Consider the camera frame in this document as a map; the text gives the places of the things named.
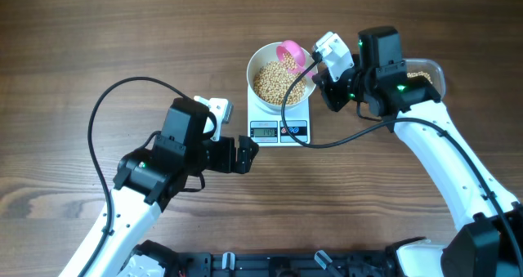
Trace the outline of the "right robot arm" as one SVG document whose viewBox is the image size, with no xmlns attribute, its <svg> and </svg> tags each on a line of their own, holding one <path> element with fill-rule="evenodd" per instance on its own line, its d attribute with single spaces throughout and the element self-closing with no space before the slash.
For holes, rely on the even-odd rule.
<svg viewBox="0 0 523 277">
<path fill-rule="evenodd" d="M 332 32 L 315 43 L 312 57 L 324 69 L 313 79 L 325 103 L 333 111 L 351 101 L 368 105 L 375 127 L 396 134 L 426 169 L 457 231 L 447 244 L 398 243 L 391 252 L 399 274 L 521 275 L 521 202 L 463 139 L 429 77 L 411 72 L 395 28 L 360 31 L 358 47 L 352 53 Z"/>
</svg>

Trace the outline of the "pink measuring scoop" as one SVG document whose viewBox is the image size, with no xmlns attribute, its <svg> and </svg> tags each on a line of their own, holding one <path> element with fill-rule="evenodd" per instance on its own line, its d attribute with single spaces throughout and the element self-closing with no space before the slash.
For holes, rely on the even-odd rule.
<svg viewBox="0 0 523 277">
<path fill-rule="evenodd" d="M 299 44 L 292 40 L 285 40 L 277 45 L 278 61 L 290 74 L 301 74 L 313 59 Z"/>
</svg>

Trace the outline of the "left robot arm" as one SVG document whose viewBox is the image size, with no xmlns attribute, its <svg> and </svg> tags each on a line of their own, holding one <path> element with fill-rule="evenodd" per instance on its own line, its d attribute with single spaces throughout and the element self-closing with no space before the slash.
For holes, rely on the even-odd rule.
<svg viewBox="0 0 523 277">
<path fill-rule="evenodd" d="M 188 191 L 188 177 L 203 171 L 249 172 L 259 146 L 248 136 L 213 141 L 205 131 L 216 118 L 190 98 L 176 98 L 151 149 L 140 147 L 119 162 L 107 203 L 62 270 L 63 276 L 116 276 L 131 251 L 170 200 Z"/>
</svg>

